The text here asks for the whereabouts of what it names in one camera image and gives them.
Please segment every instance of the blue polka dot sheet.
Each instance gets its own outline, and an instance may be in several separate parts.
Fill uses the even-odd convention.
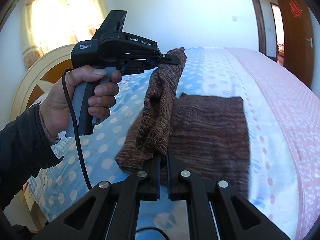
[[[240,96],[250,140],[249,200],[268,216],[291,239],[298,219],[298,184],[295,167],[284,135],[253,78],[226,49],[186,49],[187,63],[177,87],[192,95],[221,97]],[[124,144],[126,133],[143,108],[145,93],[153,70],[124,76],[119,84],[116,105],[92,135],[81,137],[85,166],[92,186],[102,180],[112,183],[124,180],[115,155]],[[65,138],[52,146],[57,166],[42,169],[28,184],[41,210],[50,222],[70,207],[88,190],[81,172],[74,138]],[[161,186],[160,200],[141,202],[137,228],[158,227],[171,240],[189,239],[185,201],[170,201],[166,187]],[[163,237],[156,231],[143,231],[137,240]]]

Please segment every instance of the cream headboard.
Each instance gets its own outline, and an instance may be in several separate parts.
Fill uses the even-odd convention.
[[[54,49],[39,58],[21,80],[10,109],[9,122],[27,109],[57,82],[65,69],[72,68],[70,54],[74,44]]]

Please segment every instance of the folded cloth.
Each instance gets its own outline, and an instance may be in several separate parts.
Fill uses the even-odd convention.
[[[152,157],[152,151],[143,152],[134,146],[141,117],[139,114],[130,127],[115,158],[128,173],[139,171],[143,161]],[[164,145],[172,146],[174,156],[190,172],[214,182],[226,180],[247,197],[250,152],[242,98],[182,94],[174,100],[169,132]],[[161,183],[165,184],[165,180],[165,169],[162,169]]]
[[[177,56],[180,64],[160,64],[151,74],[136,140],[137,149],[151,153],[150,158],[153,152],[160,153],[162,166],[167,153],[172,104],[187,61],[184,48],[170,50],[167,54]]]

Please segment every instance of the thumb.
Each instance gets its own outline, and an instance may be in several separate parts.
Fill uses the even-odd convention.
[[[88,65],[76,68],[66,74],[66,84],[75,87],[86,82],[94,82],[101,79],[107,72],[101,68],[93,68]]]

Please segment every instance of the gray handle grip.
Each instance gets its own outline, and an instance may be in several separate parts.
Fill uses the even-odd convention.
[[[107,72],[105,76],[96,82],[82,82],[75,87],[72,98],[72,106],[76,114],[77,126],[79,136],[88,135],[93,133],[93,126],[99,123],[99,118],[93,117],[88,113],[88,99],[94,95],[94,89],[97,85],[107,83],[111,79],[111,73],[116,70],[115,66],[106,67]],[[74,137],[74,128],[71,118],[69,115],[68,128],[66,131],[66,137]]]

